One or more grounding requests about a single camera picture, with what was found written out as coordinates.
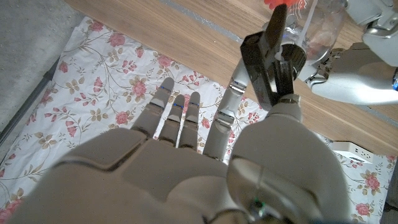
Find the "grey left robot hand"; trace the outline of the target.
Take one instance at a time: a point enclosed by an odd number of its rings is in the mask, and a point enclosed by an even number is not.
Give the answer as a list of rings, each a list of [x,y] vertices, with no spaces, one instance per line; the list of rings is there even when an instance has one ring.
[[[354,105],[397,103],[397,3],[347,0],[345,11],[364,27],[362,41],[333,49],[300,75],[319,96]]]

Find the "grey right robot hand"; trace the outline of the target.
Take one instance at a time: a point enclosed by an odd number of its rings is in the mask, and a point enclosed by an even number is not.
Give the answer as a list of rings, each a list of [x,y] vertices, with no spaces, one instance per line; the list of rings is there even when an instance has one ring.
[[[179,96],[159,136],[174,87],[163,81],[131,129],[112,129],[64,155],[11,223],[346,223],[349,202],[336,157],[302,124],[287,58],[239,62],[202,154],[198,103]],[[275,88],[264,120],[243,129],[222,158],[232,107],[248,82]]]

